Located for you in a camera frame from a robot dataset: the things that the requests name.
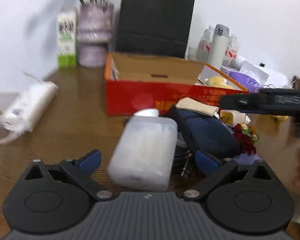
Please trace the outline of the red artificial flower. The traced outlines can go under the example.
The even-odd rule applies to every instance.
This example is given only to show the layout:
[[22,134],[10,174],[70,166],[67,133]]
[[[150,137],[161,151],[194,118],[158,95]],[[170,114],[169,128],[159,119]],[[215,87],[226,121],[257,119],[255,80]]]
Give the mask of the red artificial flower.
[[242,154],[255,155],[256,144],[260,140],[260,136],[256,133],[253,126],[244,123],[234,126],[233,136],[239,143],[239,150]]

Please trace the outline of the dark blue pouch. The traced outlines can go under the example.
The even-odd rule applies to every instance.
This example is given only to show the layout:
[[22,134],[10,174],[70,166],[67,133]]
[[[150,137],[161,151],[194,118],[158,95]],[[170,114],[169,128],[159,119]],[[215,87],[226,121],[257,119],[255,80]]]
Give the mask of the dark blue pouch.
[[172,106],[164,117],[173,119],[191,153],[198,150],[218,159],[239,155],[239,143],[215,117]]

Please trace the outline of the yellow plush toy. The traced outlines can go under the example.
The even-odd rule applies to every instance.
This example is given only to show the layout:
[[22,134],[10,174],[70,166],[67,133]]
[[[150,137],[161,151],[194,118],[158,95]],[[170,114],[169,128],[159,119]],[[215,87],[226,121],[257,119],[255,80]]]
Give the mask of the yellow plush toy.
[[227,84],[227,79],[225,79],[222,76],[213,76],[209,79],[205,79],[204,83],[206,86],[209,86],[209,87],[234,89],[234,87]]

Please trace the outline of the translucent white plastic bottle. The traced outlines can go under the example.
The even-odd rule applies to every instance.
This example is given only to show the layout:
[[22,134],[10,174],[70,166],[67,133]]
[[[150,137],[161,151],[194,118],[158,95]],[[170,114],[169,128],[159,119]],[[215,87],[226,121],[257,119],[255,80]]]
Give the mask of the translucent white plastic bottle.
[[111,156],[109,178],[137,190],[166,191],[177,135],[178,125],[173,119],[131,116]]

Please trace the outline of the purple tissue pack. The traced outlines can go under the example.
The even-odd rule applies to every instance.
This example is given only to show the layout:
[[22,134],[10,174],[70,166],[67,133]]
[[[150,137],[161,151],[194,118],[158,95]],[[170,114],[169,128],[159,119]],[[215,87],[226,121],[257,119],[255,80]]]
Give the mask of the purple tissue pack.
[[255,79],[243,73],[231,71],[229,72],[229,76],[251,93],[255,93],[261,88],[260,84]]

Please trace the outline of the clear water bottle right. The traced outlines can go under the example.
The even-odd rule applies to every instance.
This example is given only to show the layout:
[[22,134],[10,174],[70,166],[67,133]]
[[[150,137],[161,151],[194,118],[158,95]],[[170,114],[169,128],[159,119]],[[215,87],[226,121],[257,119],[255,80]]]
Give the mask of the clear water bottle right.
[[239,50],[239,44],[237,40],[237,36],[235,34],[231,34],[228,40],[227,49],[225,55],[223,57],[222,66],[230,66],[232,60],[234,60],[237,56],[237,52]]

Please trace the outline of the clear water bottle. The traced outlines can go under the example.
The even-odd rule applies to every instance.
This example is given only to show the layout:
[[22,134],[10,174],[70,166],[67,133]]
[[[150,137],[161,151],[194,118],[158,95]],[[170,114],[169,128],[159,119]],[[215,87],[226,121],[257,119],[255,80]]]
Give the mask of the clear water bottle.
[[239,44],[237,40],[237,36],[235,34],[231,34],[228,40],[227,49],[225,55],[223,57],[222,66],[230,66],[232,60],[234,60],[237,56],[237,52],[239,50]]
[[198,45],[196,61],[203,62],[203,63],[207,61],[207,58],[209,57],[214,30],[215,30],[214,26],[209,25],[209,27],[204,31],[204,34],[200,39]]

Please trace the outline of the white power strip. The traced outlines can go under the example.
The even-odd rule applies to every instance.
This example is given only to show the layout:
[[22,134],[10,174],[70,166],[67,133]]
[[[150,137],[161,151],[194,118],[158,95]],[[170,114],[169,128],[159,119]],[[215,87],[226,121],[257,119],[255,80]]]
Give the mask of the white power strip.
[[3,127],[11,132],[32,132],[57,92],[58,86],[51,81],[30,85],[4,110]]

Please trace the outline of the white thermos bottle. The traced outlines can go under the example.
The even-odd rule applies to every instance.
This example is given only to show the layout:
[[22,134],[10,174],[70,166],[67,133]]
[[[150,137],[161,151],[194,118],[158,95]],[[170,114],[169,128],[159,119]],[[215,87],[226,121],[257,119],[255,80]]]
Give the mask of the white thermos bottle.
[[207,64],[220,69],[228,47],[230,30],[227,26],[217,24],[213,33]]

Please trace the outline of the clear water bottle left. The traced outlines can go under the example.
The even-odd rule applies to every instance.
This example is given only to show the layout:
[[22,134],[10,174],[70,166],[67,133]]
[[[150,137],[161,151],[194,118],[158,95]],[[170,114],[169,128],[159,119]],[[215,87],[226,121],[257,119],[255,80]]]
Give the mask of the clear water bottle left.
[[214,26],[209,25],[209,27],[204,31],[204,34],[200,39],[198,45],[196,61],[203,62],[203,63],[207,61],[207,58],[209,57],[214,30],[215,30]]

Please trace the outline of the red cardboard box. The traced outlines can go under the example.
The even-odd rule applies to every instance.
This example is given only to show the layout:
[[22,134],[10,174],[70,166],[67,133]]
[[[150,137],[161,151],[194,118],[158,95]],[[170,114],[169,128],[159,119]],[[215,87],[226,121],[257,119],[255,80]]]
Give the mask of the red cardboard box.
[[[205,79],[222,76],[234,89],[206,86]],[[161,114],[182,98],[218,106],[224,95],[247,94],[248,90],[215,67],[167,56],[110,53],[104,70],[106,113],[133,115],[156,108]]]

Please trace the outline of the white green milk carton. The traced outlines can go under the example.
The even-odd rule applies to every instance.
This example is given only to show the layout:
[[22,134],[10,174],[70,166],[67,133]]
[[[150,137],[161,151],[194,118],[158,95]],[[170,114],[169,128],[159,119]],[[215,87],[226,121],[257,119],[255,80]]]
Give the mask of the white green milk carton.
[[76,60],[75,8],[62,8],[57,15],[57,62],[59,68],[75,67]]

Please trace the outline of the black paper bag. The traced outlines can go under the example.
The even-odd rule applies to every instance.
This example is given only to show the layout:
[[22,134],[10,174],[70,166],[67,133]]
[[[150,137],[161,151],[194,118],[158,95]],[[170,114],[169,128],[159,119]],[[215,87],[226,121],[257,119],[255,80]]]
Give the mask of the black paper bag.
[[116,51],[183,58],[195,0],[121,0]]

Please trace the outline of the purple speckled vase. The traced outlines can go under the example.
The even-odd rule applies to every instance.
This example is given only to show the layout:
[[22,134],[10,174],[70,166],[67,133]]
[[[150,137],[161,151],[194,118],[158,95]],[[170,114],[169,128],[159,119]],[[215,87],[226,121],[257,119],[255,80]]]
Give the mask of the purple speckled vase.
[[77,18],[77,61],[88,68],[103,67],[113,37],[114,6],[111,3],[85,4]]

